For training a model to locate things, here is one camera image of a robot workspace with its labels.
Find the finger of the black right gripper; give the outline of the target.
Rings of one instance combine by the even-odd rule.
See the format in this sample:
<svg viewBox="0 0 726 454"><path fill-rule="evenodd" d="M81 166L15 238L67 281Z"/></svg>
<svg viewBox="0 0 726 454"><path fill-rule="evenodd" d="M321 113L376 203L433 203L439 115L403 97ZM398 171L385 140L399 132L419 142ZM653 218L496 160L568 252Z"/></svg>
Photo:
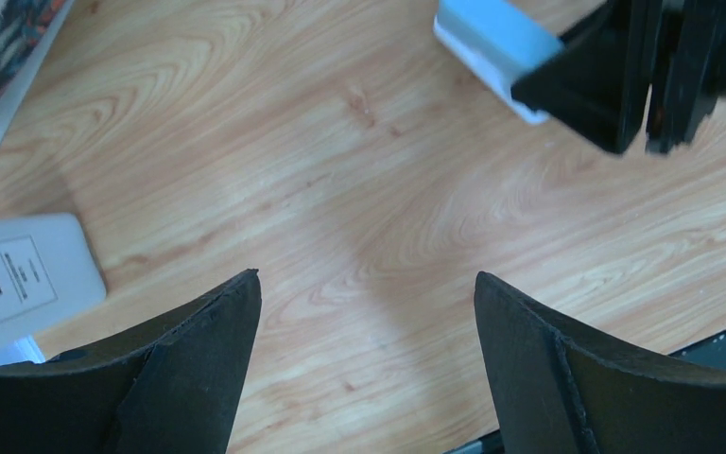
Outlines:
<svg viewBox="0 0 726 454"><path fill-rule="evenodd" d="M563 48L510 87L603 151L621 155L641 128L661 24L660 1L605 1L561 35Z"/></svg>
<svg viewBox="0 0 726 454"><path fill-rule="evenodd" d="M726 1L664 1L646 151L689 145L726 97Z"/></svg>

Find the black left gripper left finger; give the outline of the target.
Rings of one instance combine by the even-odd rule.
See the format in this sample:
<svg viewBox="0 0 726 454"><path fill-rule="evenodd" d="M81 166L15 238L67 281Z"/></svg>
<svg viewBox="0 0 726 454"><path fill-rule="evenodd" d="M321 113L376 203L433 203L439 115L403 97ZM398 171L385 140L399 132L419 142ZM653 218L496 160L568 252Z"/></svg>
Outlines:
<svg viewBox="0 0 726 454"><path fill-rule="evenodd" d="M42 364L0 366L0 453L223 453L262 307L256 270Z"/></svg>

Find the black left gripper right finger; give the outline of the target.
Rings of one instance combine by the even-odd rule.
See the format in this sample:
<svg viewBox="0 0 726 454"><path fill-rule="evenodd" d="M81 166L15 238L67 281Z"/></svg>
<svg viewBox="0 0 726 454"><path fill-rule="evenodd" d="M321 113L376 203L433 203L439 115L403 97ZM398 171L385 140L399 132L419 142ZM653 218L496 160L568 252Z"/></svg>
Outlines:
<svg viewBox="0 0 726 454"><path fill-rule="evenodd" d="M475 280L476 329L508 453L726 453L726 370L662 355Z"/></svg>

